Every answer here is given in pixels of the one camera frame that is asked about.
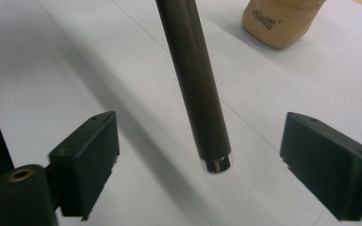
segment black plastic part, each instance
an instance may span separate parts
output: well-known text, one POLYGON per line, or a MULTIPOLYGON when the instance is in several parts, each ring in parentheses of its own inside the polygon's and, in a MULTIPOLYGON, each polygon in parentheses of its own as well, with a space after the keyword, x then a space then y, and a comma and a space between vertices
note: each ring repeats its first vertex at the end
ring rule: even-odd
POLYGON ((56 226, 53 208, 42 167, 28 165, 0 177, 0 226, 56 226))
POLYGON ((47 172, 63 216, 88 218, 118 155, 114 112, 90 118, 49 153, 47 172))
POLYGON ((361 144, 321 121, 289 112, 281 157, 338 220, 361 219, 361 144))
POLYGON ((219 95, 194 0, 156 0, 199 155, 231 153, 219 95))

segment rod tip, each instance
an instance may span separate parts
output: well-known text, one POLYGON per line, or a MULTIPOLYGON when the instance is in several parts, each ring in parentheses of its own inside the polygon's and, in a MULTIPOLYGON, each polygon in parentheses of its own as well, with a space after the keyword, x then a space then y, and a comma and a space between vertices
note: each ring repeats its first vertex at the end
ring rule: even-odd
POLYGON ((231 154, 224 156, 218 160, 201 159, 202 168, 209 173, 220 173, 231 168, 232 156, 231 154))

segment dark cylindrical rod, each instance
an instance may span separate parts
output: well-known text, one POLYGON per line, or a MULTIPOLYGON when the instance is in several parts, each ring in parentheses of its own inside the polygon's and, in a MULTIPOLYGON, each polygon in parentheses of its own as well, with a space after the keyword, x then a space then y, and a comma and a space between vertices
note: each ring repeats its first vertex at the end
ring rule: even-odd
POLYGON ((194 0, 156 0, 202 164, 230 166, 231 147, 194 0))

